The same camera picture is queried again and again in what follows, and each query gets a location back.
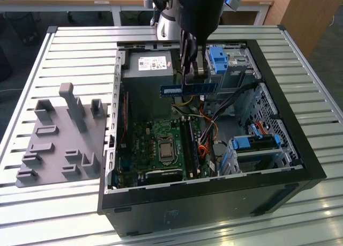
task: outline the yellow wire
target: yellow wire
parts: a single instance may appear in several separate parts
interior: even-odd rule
[[[176,104],[171,104],[171,105],[172,106],[177,106],[177,107],[178,106],[186,106],[186,105],[188,105],[189,103],[192,102],[193,98],[194,98],[194,96],[192,96],[191,99],[189,101],[185,102],[185,103],[176,103]]]

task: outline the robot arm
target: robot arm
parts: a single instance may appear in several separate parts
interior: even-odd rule
[[[167,2],[152,0],[158,11],[163,11]],[[176,0],[175,20],[181,28],[180,60],[183,86],[203,83],[207,79],[205,50],[207,38],[218,27],[223,5],[234,11],[241,0]]]

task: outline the aluminum table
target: aluminum table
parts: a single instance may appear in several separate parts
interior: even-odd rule
[[[47,33],[0,144],[0,245],[332,245],[343,242],[343,114],[289,34],[276,26],[223,26],[210,39],[256,39],[315,150],[327,179],[272,214],[120,238],[96,213],[99,180],[16,188],[38,99],[65,105],[72,82],[83,104],[110,112],[118,41],[156,40],[150,27],[61,27]]]

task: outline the blue plastic tab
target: blue plastic tab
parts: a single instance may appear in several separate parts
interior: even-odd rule
[[[235,138],[235,140],[238,143],[238,148],[250,148],[250,142],[247,137],[238,137]]]
[[[236,139],[232,140],[232,146],[234,147],[234,150],[238,149],[238,143]]]
[[[263,136],[257,131],[256,126],[254,124],[251,125],[253,132],[258,136],[258,138],[262,139]]]
[[[274,140],[276,144],[280,147],[281,146],[281,139],[279,135],[274,135]]]
[[[210,58],[214,67],[214,72],[225,73],[229,65],[227,56],[221,47],[210,47]]]
[[[227,160],[227,153],[225,153],[223,159],[221,160],[221,163],[219,165],[218,170],[220,170],[223,167],[223,165],[225,164],[226,160]]]

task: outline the green circuit board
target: green circuit board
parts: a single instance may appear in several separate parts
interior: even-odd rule
[[[200,136],[199,120],[192,120],[193,135]],[[170,158],[162,158],[164,144],[170,150]],[[180,134],[180,120],[156,120],[133,124],[132,149],[130,155],[121,156],[121,184],[124,187],[137,186],[136,175],[153,170],[182,169],[183,179],[187,179]]]
[[[139,171],[154,169],[184,169],[184,157],[180,135],[179,119],[161,120],[152,122],[135,123],[133,125],[133,163],[134,169]],[[200,133],[199,123],[193,123],[195,135]],[[160,161],[159,142],[170,140],[173,142],[174,159],[171,163]]]

